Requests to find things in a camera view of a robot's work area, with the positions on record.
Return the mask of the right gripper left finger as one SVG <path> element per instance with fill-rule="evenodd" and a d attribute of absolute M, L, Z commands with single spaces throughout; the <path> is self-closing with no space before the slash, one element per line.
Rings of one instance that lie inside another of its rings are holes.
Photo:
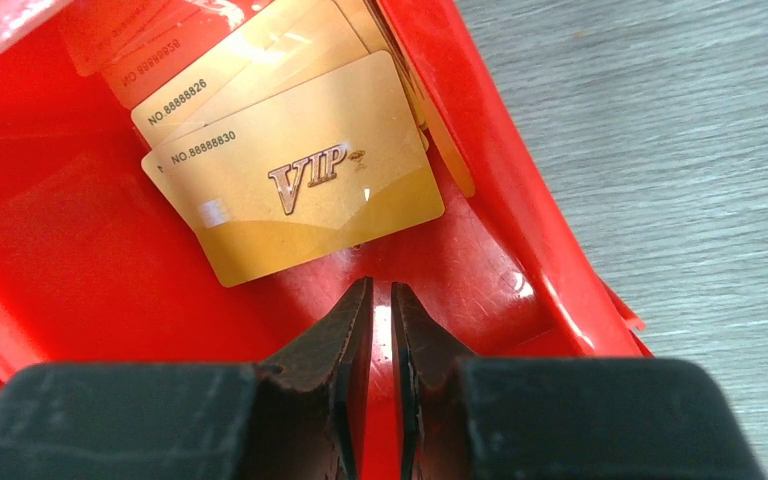
<path fill-rule="evenodd" d="M 355 479 L 373 281 L 252 363 L 47 363 L 0 389 L 0 479 Z"/>

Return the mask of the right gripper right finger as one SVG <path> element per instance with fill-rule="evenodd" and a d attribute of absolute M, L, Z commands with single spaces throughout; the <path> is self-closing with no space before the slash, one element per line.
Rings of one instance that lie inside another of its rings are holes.
<path fill-rule="evenodd" d="M 404 479 L 761 479 L 718 384 L 678 359 L 481 356 L 391 289 Z"/>

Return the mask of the orange credit card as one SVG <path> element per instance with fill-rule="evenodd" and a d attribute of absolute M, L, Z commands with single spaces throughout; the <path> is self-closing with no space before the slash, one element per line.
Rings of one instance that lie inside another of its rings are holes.
<path fill-rule="evenodd" d="M 161 145 L 146 161 L 226 287 L 445 210 L 385 51 Z"/>
<path fill-rule="evenodd" d="M 385 47 L 364 1 L 274 1 L 140 103 L 152 147 Z"/>

